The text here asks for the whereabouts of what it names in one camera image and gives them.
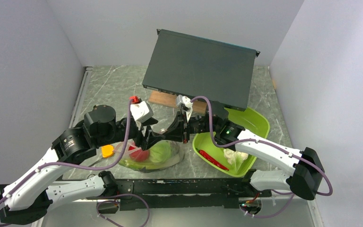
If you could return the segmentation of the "green cabbage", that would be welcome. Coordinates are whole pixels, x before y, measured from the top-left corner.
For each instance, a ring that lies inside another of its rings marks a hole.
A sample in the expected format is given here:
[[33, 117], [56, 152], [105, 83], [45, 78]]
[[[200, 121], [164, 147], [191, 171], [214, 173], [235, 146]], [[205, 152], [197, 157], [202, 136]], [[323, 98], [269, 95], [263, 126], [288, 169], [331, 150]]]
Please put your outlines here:
[[172, 157], [172, 147], [169, 142], [161, 141], [149, 149], [149, 161], [153, 163], [162, 163]]

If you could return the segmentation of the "clear zip top bag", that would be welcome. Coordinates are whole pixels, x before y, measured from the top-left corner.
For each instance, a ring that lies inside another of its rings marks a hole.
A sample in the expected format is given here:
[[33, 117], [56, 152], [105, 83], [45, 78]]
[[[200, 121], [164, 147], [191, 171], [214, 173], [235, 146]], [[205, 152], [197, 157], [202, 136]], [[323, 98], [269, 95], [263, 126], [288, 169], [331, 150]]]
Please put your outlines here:
[[128, 140], [119, 165], [134, 171], [149, 173], [174, 166], [184, 160], [185, 152], [173, 141], [162, 140], [148, 150]]

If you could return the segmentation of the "red tomato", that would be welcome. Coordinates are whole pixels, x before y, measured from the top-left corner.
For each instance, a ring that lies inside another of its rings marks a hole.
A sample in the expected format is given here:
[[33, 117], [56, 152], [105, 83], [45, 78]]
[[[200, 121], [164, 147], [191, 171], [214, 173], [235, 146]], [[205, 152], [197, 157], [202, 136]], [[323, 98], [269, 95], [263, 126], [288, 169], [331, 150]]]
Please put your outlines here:
[[149, 150], [142, 150], [141, 148], [137, 148], [134, 146], [129, 147], [129, 152], [130, 159], [135, 162], [144, 162], [150, 156]]

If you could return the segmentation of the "green celery stalks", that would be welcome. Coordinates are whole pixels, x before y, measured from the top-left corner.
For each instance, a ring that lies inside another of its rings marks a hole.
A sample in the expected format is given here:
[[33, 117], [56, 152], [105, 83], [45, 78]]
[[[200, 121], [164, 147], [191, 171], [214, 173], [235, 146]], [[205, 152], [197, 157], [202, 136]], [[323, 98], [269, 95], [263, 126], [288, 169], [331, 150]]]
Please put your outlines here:
[[166, 163], [153, 163], [153, 162], [136, 162], [129, 158], [121, 159], [119, 165], [135, 171], [154, 171], [159, 169], [168, 168], [169, 165]]

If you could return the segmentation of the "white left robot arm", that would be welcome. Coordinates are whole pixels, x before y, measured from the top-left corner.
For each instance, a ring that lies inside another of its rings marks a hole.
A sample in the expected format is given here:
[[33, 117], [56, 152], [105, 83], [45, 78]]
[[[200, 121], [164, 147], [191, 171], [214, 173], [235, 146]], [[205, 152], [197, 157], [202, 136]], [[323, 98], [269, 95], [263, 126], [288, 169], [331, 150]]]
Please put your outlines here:
[[28, 225], [63, 204], [88, 198], [112, 198], [118, 191], [109, 166], [92, 167], [92, 178], [53, 186], [52, 183], [72, 168], [85, 169], [83, 161], [96, 155], [98, 148], [134, 139], [146, 145], [142, 128], [156, 124], [151, 107], [144, 101], [128, 103], [127, 117], [116, 120], [116, 111], [98, 105], [84, 115], [75, 127], [65, 130], [44, 156], [11, 184], [0, 184], [0, 226]]

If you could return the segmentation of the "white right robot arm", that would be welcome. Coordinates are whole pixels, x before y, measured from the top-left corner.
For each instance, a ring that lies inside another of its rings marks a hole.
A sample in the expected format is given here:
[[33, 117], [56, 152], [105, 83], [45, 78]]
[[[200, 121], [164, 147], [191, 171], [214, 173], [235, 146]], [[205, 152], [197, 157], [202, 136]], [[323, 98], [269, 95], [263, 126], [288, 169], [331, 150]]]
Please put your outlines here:
[[230, 110], [219, 105], [210, 105], [202, 117], [187, 119], [185, 113], [178, 112], [172, 124], [161, 135], [165, 140], [187, 142], [190, 134], [209, 136], [210, 144], [218, 149], [229, 149], [267, 161], [278, 170], [249, 170], [242, 182], [242, 192], [253, 196], [266, 190], [286, 190], [312, 201], [320, 192], [322, 180], [326, 180], [325, 170], [317, 152], [309, 147], [304, 150], [290, 148], [271, 142], [241, 124], [229, 119]]

